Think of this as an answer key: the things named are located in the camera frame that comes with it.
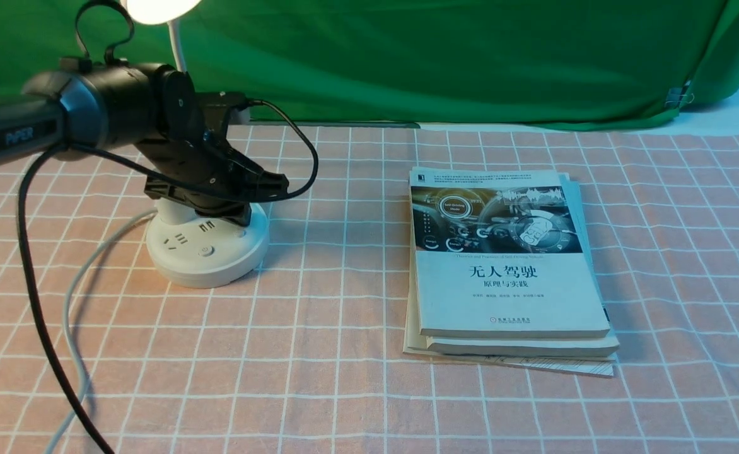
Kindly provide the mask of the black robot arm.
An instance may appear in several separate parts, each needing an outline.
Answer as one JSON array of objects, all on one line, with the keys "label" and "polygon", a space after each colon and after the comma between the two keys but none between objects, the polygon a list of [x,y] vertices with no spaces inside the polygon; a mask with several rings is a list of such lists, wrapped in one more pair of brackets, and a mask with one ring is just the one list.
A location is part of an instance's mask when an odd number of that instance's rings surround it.
[{"label": "black robot arm", "polygon": [[247,226],[249,204],[287,196],[289,182],[226,141],[225,121],[244,105],[242,95],[197,92],[169,64],[63,64],[0,97],[0,166],[52,148],[56,159],[76,161],[89,148],[134,146],[165,176],[147,178],[147,197]]}]

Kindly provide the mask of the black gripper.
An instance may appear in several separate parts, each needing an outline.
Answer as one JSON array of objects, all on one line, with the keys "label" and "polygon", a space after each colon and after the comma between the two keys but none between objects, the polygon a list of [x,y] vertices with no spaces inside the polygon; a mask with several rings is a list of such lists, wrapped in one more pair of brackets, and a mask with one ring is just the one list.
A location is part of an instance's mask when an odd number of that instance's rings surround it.
[{"label": "black gripper", "polygon": [[[251,159],[210,129],[190,141],[148,138],[135,147],[157,172],[204,190],[189,192],[147,177],[145,195],[154,201],[167,199],[189,207],[203,218],[223,219],[246,228],[252,222],[249,203],[272,203],[291,197],[283,173],[252,172]],[[209,197],[206,192],[226,194],[228,198]]]}]

